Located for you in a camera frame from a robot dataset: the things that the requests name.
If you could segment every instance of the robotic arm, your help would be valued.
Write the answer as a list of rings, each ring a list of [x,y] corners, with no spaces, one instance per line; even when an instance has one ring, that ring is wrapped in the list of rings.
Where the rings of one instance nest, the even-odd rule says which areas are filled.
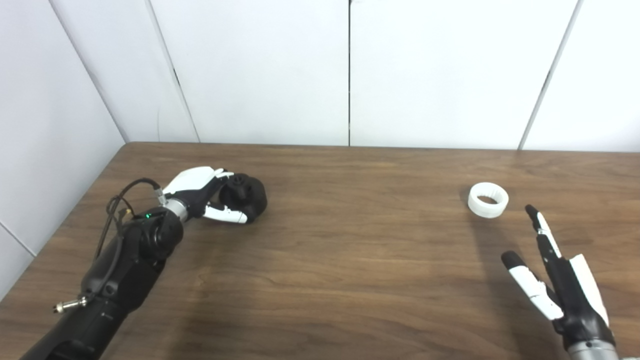
[[[154,184],[160,206],[124,224],[116,221],[118,234],[104,251],[97,252],[78,298],[54,306],[54,312],[64,313],[63,317],[21,359],[98,359],[127,315],[142,305],[153,288],[182,240],[183,223],[200,217],[250,223],[267,206],[258,179],[224,169],[185,170],[164,190],[141,179],[125,188],[119,198],[138,182]],[[216,193],[220,202],[212,201]]]
[[[538,234],[538,249],[555,291],[513,251],[502,254],[504,266],[562,335],[564,349],[572,360],[618,360],[607,310],[584,256],[564,258],[542,214],[531,205],[525,209]]]

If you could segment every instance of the metal connector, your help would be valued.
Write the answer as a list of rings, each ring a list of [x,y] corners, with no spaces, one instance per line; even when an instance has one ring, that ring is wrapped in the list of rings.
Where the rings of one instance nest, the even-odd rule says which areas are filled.
[[[616,347],[602,340],[581,341],[566,349],[572,360],[618,360]]]
[[[87,305],[88,302],[89,300],[84,296],[79,297],[77,300],[73,300],[73,301],[59,302],[53,307],[53,312],[55,314],[62,314],[69,309],[73,309],[74,307],[78,307],[78,306],[84,307]]]
[[[164,192],[162,188],[155,189],[156,197],[158,198],[158,202],[160,202],[160,206],[166,205],[166,196],[164,196]]]

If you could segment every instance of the black forearm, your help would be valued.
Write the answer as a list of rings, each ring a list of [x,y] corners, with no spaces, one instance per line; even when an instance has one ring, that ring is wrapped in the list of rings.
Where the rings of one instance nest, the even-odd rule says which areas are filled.
[[[114,302],[93,299],[65,313],[21,360],[98,359],[127,315]]]
[[[124,225],[81,283],[86,305],[69,309],[23,360],[96,360],[127,315],[139,308],[182,239],[180,218],[154,208]]]

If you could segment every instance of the silver cylinder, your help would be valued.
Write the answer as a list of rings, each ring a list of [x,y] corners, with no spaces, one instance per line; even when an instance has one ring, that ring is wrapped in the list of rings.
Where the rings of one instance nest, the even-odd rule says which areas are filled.
[[[576,343],[567,352],[571,360],[620,360],[616,347],[601,340]]]
[[[176,214],[176,216],[180,218],[180,222],[187,221],[189,214],[187,213],[187,207],[182,203],[182,201],[178,199],[168,199],[163,207]]]

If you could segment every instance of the white wall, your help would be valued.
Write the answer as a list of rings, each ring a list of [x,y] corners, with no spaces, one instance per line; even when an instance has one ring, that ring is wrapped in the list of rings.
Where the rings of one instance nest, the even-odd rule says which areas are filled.
[[[198,141],[146,1],[51,3],[128,141]]]
[[[9,292],[33,256],[0,226],[0,300]]]
[[[124,141],[48,2],[0,2],[0,59],[1,298]]]
[[[351,144],[516,149],[575,0],[354,0]]]
[[[640,2],[585,0],[524,149],[640,151]]]
[[[203,142],[348,144],[347,0],[152,4]]]

